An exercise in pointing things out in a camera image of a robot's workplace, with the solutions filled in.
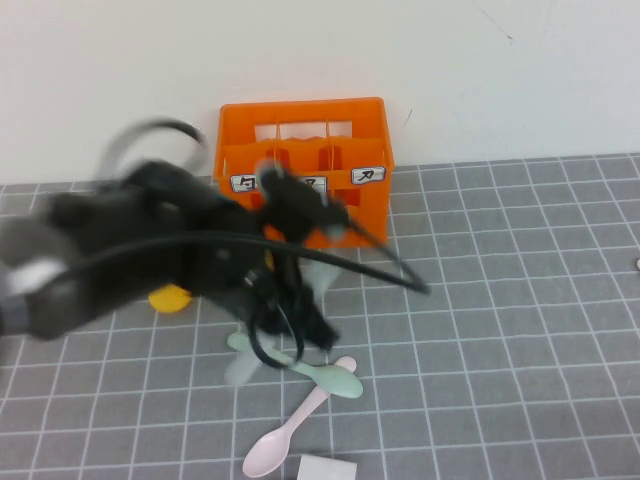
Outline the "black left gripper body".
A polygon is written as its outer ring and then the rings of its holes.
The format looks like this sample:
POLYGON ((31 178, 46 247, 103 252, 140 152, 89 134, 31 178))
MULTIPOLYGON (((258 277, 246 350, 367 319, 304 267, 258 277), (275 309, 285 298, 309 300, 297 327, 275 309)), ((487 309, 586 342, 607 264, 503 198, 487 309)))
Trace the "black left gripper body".
POLYGON ((285 323, 313 304, 299 259, 307 250, 268 240, 257 231, 201 230, 189 234, 189 289, 247 323, 252 295, 275 295, 285 323))

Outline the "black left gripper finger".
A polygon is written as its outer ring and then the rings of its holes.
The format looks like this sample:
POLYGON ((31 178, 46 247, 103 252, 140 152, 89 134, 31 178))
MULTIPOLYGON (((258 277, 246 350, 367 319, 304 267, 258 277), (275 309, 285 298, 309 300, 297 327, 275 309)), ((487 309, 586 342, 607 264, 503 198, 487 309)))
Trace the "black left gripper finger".
POLYGON ((285 333, 279 298, 275 295, 250 297, 247 333, 256 336, 259 332, 273 336, 285 333))
POLYGON ((297 306, 294 309, 294 324, 303 340, 321 350, 331 350, 340 338, 316 304, 297 306))

